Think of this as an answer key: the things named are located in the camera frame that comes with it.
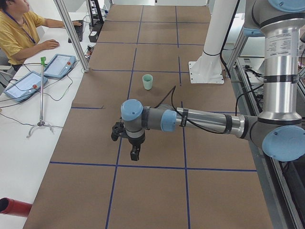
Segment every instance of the green clamp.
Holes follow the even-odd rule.
[[[46,66],[46,63],[45,63],[46,59],[47,59],[47,58],[46,58],[45,56],[40,58],[41,64],[42,64],[44,67]]]

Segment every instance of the keyboard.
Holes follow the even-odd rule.
[[[81,26],[74,26],[76,34],[78,36],[79,41],[82,41],[82,34],[83,34],[83,28],[84,28],[84,22],[83,20],[78,20],[79,23],[81,23]]]

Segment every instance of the person's arm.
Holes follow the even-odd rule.
[[[59,46],[59,43],[57,41],[48,40],[41,44],[36,44],[33,47],[20,50],[15,55],[12,55],[12,58],[14,58],[17,61],[22,61],[22,60],[25,60],[25,59],[39,53],[40,51],[55,49],[58,46]]]
[[[78,21],[73,21],[72,23],[73,23],[73,25],[77,25],[77,26],[81,25],[81,23],[79,23]],[[46,27],[49,27],[49,28],[60,28],[60,27],[64,27],[64,24],[63,24],[62,21],[46,18],[44,20],[43,26],[46,26]]]

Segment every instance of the white table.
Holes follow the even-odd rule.
[[[70,16],[72,20],[79,20],[84,15],[84,13],[72,13]],[[95,43],[89,42],[88,35],[89,25],[87,24],[83,41],[81,42],[84,52],[87,49],[87,45],[95,45]],[[40,62],[40,58],[43,56],[46,56],[46,63],[48,63],[57,53],[76,55],[72,44],[68,43],[68,34],[65,29],[48,29],[40,42],[49,39],[57,40],[60,46],[54,50],[42,51],[27,59],[25,63]],[[28,66],[28,68],[31,71],[41,72],[41,66]],[[14,78],[19,79],[28,72],[29,70],[26,67],[21,67]],[[78,63],[69,73],[73,84],[60,101],[56,102],[49,96],[44,96],[43,118],[47,123],[56,126],[64,125],[82,76],[83,69],[81,64]],[[56,80],[49,79],[46,85],[54,81]],[[68,77],[64,77],[57,83],[47,87],[44,92],[51,94],[55,99],[59,99],[70,83],[71,80]],[[2,94],[0,101],[5,99],[8,99],[8,96]],[[12,100],[0,102],[0,107],[12,104],[16,104],[16,102]],[[3,108],[1,114],[17,119],[22,123],[37,124],[40,117],[40,94],[36,93],[29,100],[19,105]],[[48,127],[36,127],[32,132],[32,136],[27,139],[26,136],[30,130],[29,125],[21,125],[0,115],[0,126],[0,198],[8,197],[33,203],[61,134],[61,128],[54,128],[52,133]],[[21,229],[25,221],[26,218],[0,214],[0,228]]]

